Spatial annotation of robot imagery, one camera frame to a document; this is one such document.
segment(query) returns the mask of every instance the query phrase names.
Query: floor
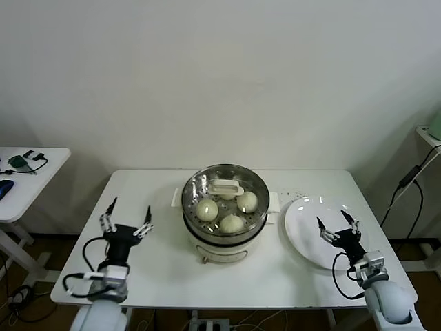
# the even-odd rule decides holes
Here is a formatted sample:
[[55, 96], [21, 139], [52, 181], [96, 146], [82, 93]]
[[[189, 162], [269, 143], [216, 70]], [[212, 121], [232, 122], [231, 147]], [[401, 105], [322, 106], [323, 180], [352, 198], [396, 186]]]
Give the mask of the floor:
[[[51, 251], [53, 255], [48, 262], [48, 268], [52, 270], [60, 270], [66, 259], [69, 256], [75, 244], [75, 240], [70, 239], [36, 239], [34, 245], [27, 246], [26, 250], [34, 258], [43, 251]], [[417, 245], [406, 244], [399, 252], [399, 257], [402, 260], [423, 259], [424, 255]], [[15, 263], [11, 266], [8, 272], [9, 288], [13, 290], [21, 285], [25, 279], [26, 273]], [[417, 312], [424, 327], [428, 331], [435, 331], [440, 329], [440, 314], [441, 314], [441, 281], [432, 272], [427, 273], [409, 273], [413, 285], [418, 292]], [[38, 283], [36, 284], [35, 292], [43, 293], [50, 291], [51, 285]], [[0, 281], [0, 306], [6, 299], [6, 282], [5, 277]], [[27, 307], [22, 312], [24, 319], [36, 319], [45, 315], [54, 308], [54, 303], [51, 302], [48, 295], [41, 297], [32, 305]], [[0, 330], [14, 330], [14, 331], [37, 331], [37, 330], [54, 330], [58, 331], [69, 330], [72, 321], [75, 317], [78, 308], [72, 306], [59, 305], [54, 314], [47, 319], [38, 323], [24, 323], [17, 321], [13, 326], [14, 320], [5, 320], [0, 325]], [[185, 331], [188, 330], [187, 322], [189, 320], [190, 311], [187, 310], [157, 310], [156, 314], [153, 310], [134, 310], [132, 320], [129, 326], [130, 331]], [[259, 324], [264, 318], [271, 316], [277, 311], [262, 310], [253, 314], [246, 323]], [[334, 310], [337, 321], [343, 319], [350, 311], [348, 310]], [[3, 317], [8, 315], [8, 309], [0, 309], [0, 321]], [[244, 318], [248, 317], [252, 311], [244, 310], [206, 310], [199, 311], [200, 318], [228, 318], [232, 325], [238, 323]], [[329, 323], [327, 315], [324, 310], [288, 310], [279, 312], [274, 317], [266, 320], [261, 325], [261, 328], [270, 330], [329, 330]], [[253, 327], [243, 326], [237, 328], [239, 331], [251, 331]], [[357, 330], [370, 331], [376, 330], [373, 321], [370, 319], [364, 323]]]

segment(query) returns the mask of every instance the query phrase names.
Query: steamed bun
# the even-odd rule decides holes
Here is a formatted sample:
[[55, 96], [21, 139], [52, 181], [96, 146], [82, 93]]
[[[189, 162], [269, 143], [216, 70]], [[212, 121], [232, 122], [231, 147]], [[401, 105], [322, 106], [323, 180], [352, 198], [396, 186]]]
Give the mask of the steamed bun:
[[211, 222], [218, 216], [218, 205], [211, 199], [202, 199], [196, 206], [196, 216], [204, 222]]
[[237, 206], [241, 212], [254, 212], [258, 207], [257, 196], [253, 192], [245, 192], [237, 197]]
[[239, 216], [228, 215], [219, 224], [219, 230], [223, 233], [235, 233], [244, 228], [243, 221]]

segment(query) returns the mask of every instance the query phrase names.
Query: black cable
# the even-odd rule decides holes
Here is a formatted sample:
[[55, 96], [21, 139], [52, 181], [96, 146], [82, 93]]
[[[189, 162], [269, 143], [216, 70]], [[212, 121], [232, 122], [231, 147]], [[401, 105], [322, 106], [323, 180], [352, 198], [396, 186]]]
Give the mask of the black cable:
[[46, 159], [46, 158], [44, 158], [44, 159], [42, 159], [42, 160], [44, 160], [44, 163], [42, 164], [42, 165], [40, 165], [37, 169], [32, 169], [31, 168], [31, 170], [29, 170], [29, 171], [15, 171], [15, 170], [11, 170], [11, 169], [9, 169], [9, 170], [11, 170], [13, 173], [15, 173], [15, 174], [30, 174], [31, 172], [36, 172], [37, 170], [40, 170], [42, 167], [44, 167], [46, 164], [48, 164], [48, 159]]
[[6, 316], [4, 316], [4, 318], [2, 319], [2, 320], [0, 320], [0, 325], [1, 324], [3, 324], [3, 323], [5, 323], [9, 318], [10, 318], [10, 316], [13, 314], [13, 312], [10, 312], [9, 314], [7, 314]]
[[350, 296], [346, 295], [345, 293], [343, 293], [343, 291], [342, 291], [342, 290], [340, 289], [340, 287], [338, 286], [338, 284], [337, 284], [337, 279], [336, 279], [336, 262], [337, 262], [337, 258], [338, 258], [340, 255], [346, 255], [346, 256], [347, 256], [346, 253], [343, 253], [343, 252], [338, 253], [338, 254], [336, 255], [336, 257], [334, 257], [334, 261], [332, 262], [332, 279], [334, 280], [334, 284], [335, 284], [337, 290], [340, 292], [340, 294], [341, 294], [342, 296], [344, 296], [344, 297], [345, 297], [346, 299], [348, 299], [348, 300], [356, 300], [356, 299], [359, 299], [359, 298], [363, 298], [363, 296], [365, 295], [363, 292], [358, 293], [357, 295], [354, 295], [353, 297], [350, 297]]
[[436, 146], [433, 146], [433, 147], [432, 147], [432, 149], [429, 151], [429, 153], [427, 153], [427, 155], [426, 155], [424, 161], [421, 162], [420, 167], [422, 167], [422, 165], [426, 163], [426, 161], [427, 161], [427, 159], [429, 158], [430, 154], [432, 154], [432, 152], [433, 152], [434, 150], [436, 150], [438, 147], [441, 147], [441, 145], [436, 145]]
[[353, 272], [352, 268], [349, 268], [348, 270], [346, 270], [346, 275], [347, 278], [351, 279], [352, 281], [361, 281], [362, 279], [360, 278], [353, 278], [349, 273]]
[[[424, 204], [424, 193], [422, 192], [420, 184], [416, 180], [414, 180], [413, 183], [416, 185], [416, 187], [418, 188], [418, 191], [420, 192], [420, 207], [418, 208], [418, 213], [416, 215], [415, 221], [413, 221], [412, 227], [411, 227], [409, 233], [407, 234], [406, 239], [410, 238], [410, 236], [413, 232], [413, 229], [415, 229], [416, 223], [418, 222], [418, 219], [420, 219], [422, 206]], [[403, 244], [400, 247], [398, 247], [398, 249], [396, 250], [396, 253], [398, 253], [402, 247], [403, 247]]]
[[95, 238], [92, 238], [92, 239], [88, 240], [88, 241], [84, 244], [84, 246], [83, 246], [83, 259], [84, 259], [84, 261], [86, 262], [86, 264], [88, 265], [90, 271], [92, 271], [92, 272], [94, 272], [95, 269], [94, 269], [94, 267], [92, 267], [92, 264], [90, 264], [88, 258], [86, 257], [86, 255], [85, 255], [85, 249], [87, 248], [87, 246], [88, 246], [90, 243], [93, 243], [94, 241], [97, 241], [97, 240], [105, 240], [105, 239], [104, 239], [103, 237], [95, 237]]
[[[44, 295], [37, 296], [32, 302], [35, 302], [37, 299], [40, 299], [41, 297], [44, 297]], [[55, 310], [57, 310], [58, 305], [54, 305], [51, 311], [49, 311], [46, 315], [43, 315], [42, 317], [39, 317], [38, 319], [25, 319], [22, 316], [20, 316], [20, 310], [14, 310], [12, 313], [15, 315], [16, 318], [18, 318], [19, 321], [22, 321], [24, 323], [37, 323], [44, 319], [47, 319], [50, 315], [52, 315]]]
[[397, 193], [398, 193], [398, 191], [400, 190], [400, 188], [401, 188], [400, 186], [397, 186], [397, 188], [395, 189], [395, 191], [393, 191], [392, 199], [391, 199], [391, 202], [389, 203], [389, 209], [387, 210], [386, 215], [383, 217], [383, 220], [382, 220], [381, 223], [380, 223], [380, 226], [381, 226], [381, 227], [383, 226], [383, 224], [385, 223], [387, 217], [389, 216], [389, 212], [391, 211], [390, 208], [391, 208], [392, 203], [393, 203], [393, 201], [395, 200], [395, 196], [397, 195]]
[[[5, 281], [6, 281], [6, 294], [7, 294], [7, 300], [10, 299], [10, 303], [8, 304], [8, 309], [10, 310], [10, 313], [4, 317], [2, 320], [0, 320], [0, 325], [4, 323], [12, 314], [15, 315], [18, 320], [25, 322], [25, 323], [36, 323], [40, 322], [44, 319], [47, 319], [50, 315], [52, 315], [57, 305], [55, 305], [54, 309], [52, 309], [50, 312], [48, 312], [46, 315], [43, 315], [42, 317], [39, 317], [35, 320], [27, 320], [22, 317], [20, 317], [20, 311], [28, 307], [31, 303], [35, 302], [37, 299], [44, 297], [45, 295], [49, 294], [42, 294], [42, 295], [35, 295], [34, 289], [31, 288], [28, 285], [22, 285], [13, 290], [11, 293], [9, 291], [9, 279], [8, 279], [8, 269], [6, 267], [6, 261], [2, 254], [0, 254], [1, 260], [3, 262], [3, 267], [5, 268]], [[17, 301], [15, 300], [16, 296], [20, 295], [21, 300]]]
[[[76, 274], [67, 274], [63, 278], [63, 287], [66, 292], [69, 292], [69, 286], [68, 286], [68, 279], [69, 278], [77, 278], [77, 279], [83, 279], [84, 274], [83, 273], [76, 273]], [[101, 280], [101, 277], [90, 277], [90, 280]], [[87, 294], [76, 294], [76, 293], [70, 293], [71, 297], [79, 298], [79, 299], [88, 299], [91, 297], [95, 297], [96, 295], [104, 294], [109, 292], [110, 290], [113, 290], [110, 286], [106, 286], [102, 290], [93, 292], [93, 293], [87, 293]]]

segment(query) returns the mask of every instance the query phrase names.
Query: table leg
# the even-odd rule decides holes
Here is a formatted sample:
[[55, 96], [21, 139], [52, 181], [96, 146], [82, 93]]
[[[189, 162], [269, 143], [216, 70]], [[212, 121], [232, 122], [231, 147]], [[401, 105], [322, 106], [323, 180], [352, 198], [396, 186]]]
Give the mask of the table leg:
[[[19, 246], [23, 247], [26, 244], [26, 241], [24, 239], [20, 240], [19, 242]], [[9, 267], [11, 266], [12, 262], [14, 262], [14, 259], [12, 257], [8, 257], [8, 259], [6, 260], [6, 270], [9, 269]], [[2, 266], [0, 269], [0, 279], [3, 278], [3, 276], [5, 275], [5, 266]]]
[[11, 256], [14, 261], [29, 273], [36, 274], [38, 278], [44, 278], [48, 273], [44, 267], [17, 245], [3, 230], [0, 230], [0, 250]]
[[15, 233], [15, 235], [17, 235], [20, 239], [24, 239], [28, 245], [32, 245], [34, 243], [34, 238], [30, 236], [28, 231], [19, 225], [19, 222], [5, 223], [4, 226], [7, 227], [9, 231]]
[[428, 243], [420, 244], [421, 250], [427, 255], [425, 260], [401, 261], [406, 272], [435, 272], [441, 279], [441, 248], [433, 251]]
[[333, 328], [334, 326], [336, 326], [336, 317], [334, 316], [334, 312], [332, 311], [332, 309], [326, 309], [326, 315], [328, 317], [328, 322], [329, 322], [329, 326], [331, 328]]
[[331, 331], [357, 330], [358, 326], [370, 318], [371, 314], [366, 309], [355, 309], [348, 317], [337, 323], [334, 327], [331, 327]]
[[127, 308], [125, 311], [125, 318], [127, 319], [127, 324], [125, 325], [125, 331], [129, 330], [130, 319], [132, 318], [133, 308]]

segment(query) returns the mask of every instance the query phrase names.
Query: white wall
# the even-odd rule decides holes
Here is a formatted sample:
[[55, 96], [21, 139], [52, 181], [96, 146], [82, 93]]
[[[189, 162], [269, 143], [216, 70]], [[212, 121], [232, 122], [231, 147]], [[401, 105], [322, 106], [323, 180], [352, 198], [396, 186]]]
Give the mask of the white wall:
[[78, 232], [118, 168], [343, 168], [388, 196], [399, 171], [378, 179], [405, 139], [396, 167], [418, 159], [410, 132], [440, 100], [440, 11], [437, 0], [2, 1], [2, 144], [72, 149], [25, 222]]

